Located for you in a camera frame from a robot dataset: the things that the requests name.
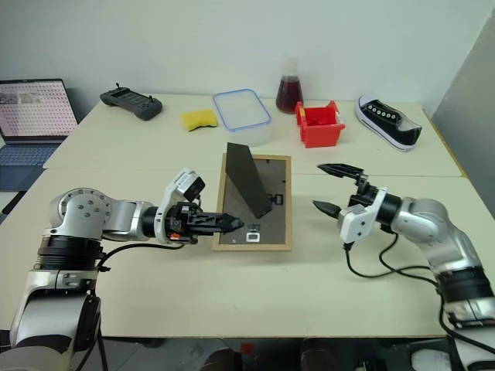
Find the yellow object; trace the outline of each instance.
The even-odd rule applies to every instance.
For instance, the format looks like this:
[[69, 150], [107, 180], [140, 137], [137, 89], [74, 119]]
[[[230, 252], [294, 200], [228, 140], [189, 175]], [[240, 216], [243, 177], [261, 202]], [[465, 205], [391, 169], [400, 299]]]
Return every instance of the yellow object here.
[[184, 112], [180, 116], [183, 119], [184, 127], [188, 131], [202, 127], [215, 128], [218, 126], [217, 116], [212, 110]]

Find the black cable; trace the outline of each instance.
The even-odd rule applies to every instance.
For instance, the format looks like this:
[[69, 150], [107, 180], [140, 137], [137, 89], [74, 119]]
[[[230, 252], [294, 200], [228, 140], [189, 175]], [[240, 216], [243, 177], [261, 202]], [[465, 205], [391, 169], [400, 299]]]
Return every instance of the black cable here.
[[86, 363], [87, 359], [90, 358], [90, 354], [91, 354], [91, 351], [94, 348], [94, 344], [96, 344], [96, 342], [93, 342], [90, 345], [90, 347], [87, 349], [86, 354], [84, 354], [84, 357], [80, 361], [79, 366], [75, 369], [75, 371], [81, 371], [83, 369], [84, 364]]
[[440, 311], [439, 311], [439, 323], [440, 326], [442, 327], [443, 331], [445, 331], [447, 334], [452, 336], [455, 339], [462, 340], [464, 342], [467, 342], [468, 344], [474, 345], [482, 350], [486, 350], [489, 353], [495, 354], [495, 348], [492, 348], [491, 346], [487, 344], [483, 344], [482, 342], [478, 342], [475, 339], [468, 338], [467, 336], [464, 336], [462, 334], [459, 334], [457, 331], [452, 330], [447, 326], [447, 324], [443, 321], [443, 314], [444, 314], [444, 309], [443, 305], [445, 304], [445, 299], [443, 296], [440, 295]]
[[408, 274], [408, 273], [404, 273], [403, 270], [404, 269], [397, 269], [397, 268], [394, 268], [392, 266], [390, 266], [389, 264], [387, 264], [383, 258], [384, 254], [389, 251], [394, 245], [395, 243], [397, 242], [398, 238], [399, 238], [399, 235], [394, 233], [395, 234], [395, 238], [394, 238], [394, 242], [391, 243], [388, 247], [386, 247], [385, 249], [383, 249], [380, 254], [378, 255], [378, 260], [380, 261], [380, 263], [382, 263], [382, 265], [386, 268], [388, 268], [390, 271], [394, 272], [394, 273], [397, 273], [397, 274], [400, 274], [401, 276], [404, 276], [404, 277], [409, 277], [409, 278], [414, 278], [416, 280], [421, 280], [421, 281], [424, 281], [424, 282], [428, 282], [430, 284], [432, 284], [433, 286], [437, 287], [437, 283], [436, 281], [434, 280], [430, 280], [429, 278], [426, 278], [426, 277], [422, 277], [422, 276], [416, 276], [414, 274]]
[[101, 260], [98, 262], [97, 267], [103, 268], [103, 264], [105, 263], [105, 261], [113, 257], [116, 253], [120, 253], [123, 250], [132, 249], [134, 247], [154, 247], [155, 249], [178, 250], [178, 249], [182, 249], [184, 247], [184, 244], [181, 243], [178, 246], [168, 246], [168, 245], [158, 245], [156, 243], [130, 243], [129, 245], [117, 247], [116, 249], [105, 254], [105, 256], [102, 257]]
[[101, 334], [101, 328], [98, 328], [97, 341], [98, 341], [98, 349], [100, 350], [101, 367], [103, 368], [103, 371], [108, 371], [107, 352], [105, 352], [105, 345], [103, 343], [103, 335]]
[[[395, 234], [394, 240], [391, 242], [390, 245], [388, 245], [387, 247], [385, 247], [380, 252], [380, 255], [383, 255], [384, 253], [386, 253], [387, 251], [389, 251], [392, 247], [394, 247], [395, 244], [397, 243], [397, 240], [398, 240], [398, 235]], [[350, 263], [350, 249], [344, 249], [344, 250], [346, 252], [347, 267], [356, 276], [359, 276], [359, 277], [362, 277], [362, 278], [380, 278], [380, 277], [388, 276], [390, 274], [399, 273], [399, 272], [406, 271], [406, 270], [411, 270], [411, 269], [427, 269], [428, 271], [430, 270], [430, 268], [429, 267], [426, 267], [425, 265], [408, 265], [406, 267], [394, 268], [393, 270], [390, 269], [389, 267], [387, 267], [387, 269], [389, 269], [389, 271], [388, 272], [384, 272], [384, 273], [379, 273], [379, 274], [364, 274], [364, 273], [360, 273], [360, 272], [356, 271], [353, 268], [352, 264]], [[419, 276], [414, 276], [413, 274], [409, 274], [407, 277], [410, 277], [410, 276], [412, 276], [412, 277], [419, 277]]]

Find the floor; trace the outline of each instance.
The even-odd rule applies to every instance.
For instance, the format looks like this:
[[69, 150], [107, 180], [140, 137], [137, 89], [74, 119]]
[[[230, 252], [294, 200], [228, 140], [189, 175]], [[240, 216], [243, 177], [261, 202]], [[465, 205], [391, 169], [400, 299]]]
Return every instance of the floor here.
[[[105, 339], [110, 371], [196, 371], [215, 350], [230, 347], [243, 353], [246, 371], [299, 370], [301, 339], [164, 339], [150, 348], [138, 342]], [[446, 349], [445, 339], [328, 339], [339, 370], [354, 370], [362, 359], [383, 359], [388, 370], [412, 370], [410, 355], [416, 349]], [[74, 357], [74, 368], [82, 358]], [[100, 371], [95, 349], [83, 371]]]

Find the white table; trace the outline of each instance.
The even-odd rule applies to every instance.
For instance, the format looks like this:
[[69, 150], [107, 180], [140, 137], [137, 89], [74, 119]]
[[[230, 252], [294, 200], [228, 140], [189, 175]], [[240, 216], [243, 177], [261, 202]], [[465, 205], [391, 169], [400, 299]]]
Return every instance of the white table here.
[[[60, 146], [46, 168], [168, 169], [183, 166], [197, 171], [219, 171], [228, 136], [222, 127], [192, 132], [182, 126], [180, 114], [213, 108], [211, 97], [157, 95], [165, 110], [150, 121], [140, 121], [118, 107], [99, 103]], [[294, 115], [280, 113], [275, 100], [264, 99], [272, 116], [271, 140], [252, 148], [261, 155], [291, 155], [294, 174], [320, 174], [318, 164], [343, 162], [364, 168], [370, 175], [460, 176], [461, 172], [419, 104], [393, 104], [423, 127], [417, 148], [400, 152], [365, 128], [355, 117], [353, 102], [338, 102], [346, 123], [336, 147], [305, 148]], [[321, 107], [309, 101], [305, 107]]]
[[[207, 184], [205, 210], [215, 210], [218, 172], [200, 173]], [[79, 186], [114, 198], [159, 203], [170, 170], [49, 169], [0, 226], [0, 328], [9, 328], [23, 293], [26, 272], [48, 227], [52, 198]], [[372, 176], [398, 196], [435, 198], [471, 238], [488, 278], [495, 282], [495, 222], [469, 181], [462, 177]], [[345, 265], [336, 221], [313, 199], [346, 205], [355, 192], [350, 179], [294, 175], [293, 251], [213, 252], [211, 239], [179, 251], [131, 249], [108, 261], [98, 278], [103, 333], [112, 336], [430, 336], [439, 298], [423, 282], [403, 277], [369, 281]], [[376, 230], [352, 250], [353, 264], [378, 272], [377, 254], [392, 236]], [[108, 251], [116, 243], [104, 243]], [[404, 239], [387, 256], [394, 266], [424, 264]]]

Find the remote control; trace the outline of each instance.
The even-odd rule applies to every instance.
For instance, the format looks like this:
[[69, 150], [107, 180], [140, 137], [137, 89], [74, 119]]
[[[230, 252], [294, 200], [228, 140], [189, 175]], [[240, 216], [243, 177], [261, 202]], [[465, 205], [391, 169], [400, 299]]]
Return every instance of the remote control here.
[[162, 102], [151, 95], [145, 97], [132, 91], [128, 87], [120, 87], [109, 90], [100, 95], [100, 99], [108, 106], [118, 106], [133, 112], [137, 118], [147, 121], [162, 112]]

